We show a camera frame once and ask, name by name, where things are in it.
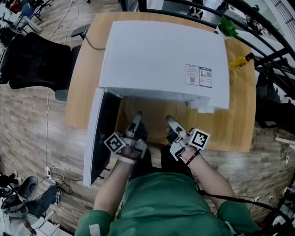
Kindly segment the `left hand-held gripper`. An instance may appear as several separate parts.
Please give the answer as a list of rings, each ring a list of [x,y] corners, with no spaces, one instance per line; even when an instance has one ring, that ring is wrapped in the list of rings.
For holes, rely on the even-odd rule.
[[[148,131],[141,122],[142,113],[137,112],[129,124],[125,134],[114,132],[105,141],[104,144],[112,154],[121,155],[123,147],[132,147],[134,151],[141,154],[143,159],[147,150]]]

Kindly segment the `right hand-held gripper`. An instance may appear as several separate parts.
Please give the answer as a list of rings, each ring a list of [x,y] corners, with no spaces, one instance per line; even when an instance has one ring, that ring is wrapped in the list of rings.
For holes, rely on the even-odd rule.
[[[192,128],[187,131],[177,120],[172,116],[166,116],[166,122],[170,126],[167,134],[167,140],[170,144],[170,153],[176,161],[184,152],[187,146],[193,146],[197,150],[204,150],[210,138],[210,135],[200,129]]]

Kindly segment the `person's left hand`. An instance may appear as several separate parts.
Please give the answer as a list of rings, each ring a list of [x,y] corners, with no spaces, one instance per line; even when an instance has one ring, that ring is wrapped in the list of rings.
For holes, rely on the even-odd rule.
[[[132,147],[123,147],[121,149],[121,155],[131,160],[139,160],[141,158],[141,154],[134,151]]]

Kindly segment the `person's right hand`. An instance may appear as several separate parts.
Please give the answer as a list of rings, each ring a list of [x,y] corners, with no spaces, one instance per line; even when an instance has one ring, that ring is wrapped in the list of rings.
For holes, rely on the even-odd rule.
[[[199,150],[196,147],[188,145],[184,148],[184,151],[181,153],[180,158],[184,163],[187,163],[191,159],[191,157],[198,152]]]

